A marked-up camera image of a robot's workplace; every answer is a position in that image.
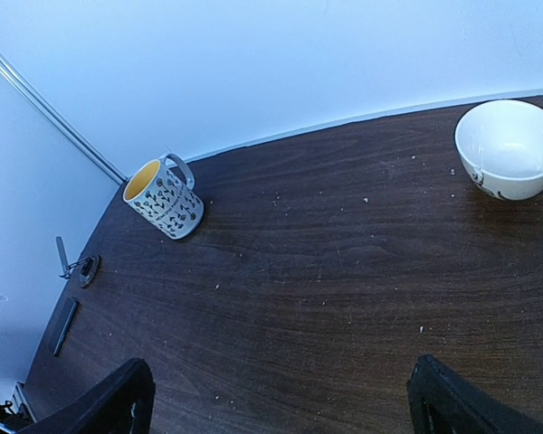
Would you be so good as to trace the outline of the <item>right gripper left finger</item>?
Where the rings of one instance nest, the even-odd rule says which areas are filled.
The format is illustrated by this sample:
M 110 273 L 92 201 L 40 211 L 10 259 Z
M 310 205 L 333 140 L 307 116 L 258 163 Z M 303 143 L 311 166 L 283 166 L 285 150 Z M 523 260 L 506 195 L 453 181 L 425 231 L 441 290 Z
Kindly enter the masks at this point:
M 73 403 L 5 433 L 149 433 L 156 385 L 148 364 L 131 358 Z

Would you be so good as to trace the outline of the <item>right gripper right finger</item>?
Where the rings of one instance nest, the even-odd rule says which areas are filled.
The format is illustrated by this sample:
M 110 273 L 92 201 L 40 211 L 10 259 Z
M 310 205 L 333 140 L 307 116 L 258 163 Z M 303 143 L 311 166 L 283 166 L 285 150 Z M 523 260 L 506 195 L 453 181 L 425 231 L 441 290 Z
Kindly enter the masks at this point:
M 415 433 L 543 433 L 543 423 L 493 399 L 430 354 L 406 384 Z

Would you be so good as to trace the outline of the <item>small black phone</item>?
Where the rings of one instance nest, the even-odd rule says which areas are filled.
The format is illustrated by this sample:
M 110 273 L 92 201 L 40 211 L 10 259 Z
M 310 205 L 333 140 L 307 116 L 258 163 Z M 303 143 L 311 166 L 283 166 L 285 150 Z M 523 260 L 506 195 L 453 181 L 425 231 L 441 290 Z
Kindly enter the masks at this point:
M 62 310 L 57 317 L 55 327 L 52 331 L 51 340 L 49 342 L 49 349 L 53 356 L 57 356 L 60 353 L 79 305 L 79 301 L 73 297 L 68 297 L 65 300 Z

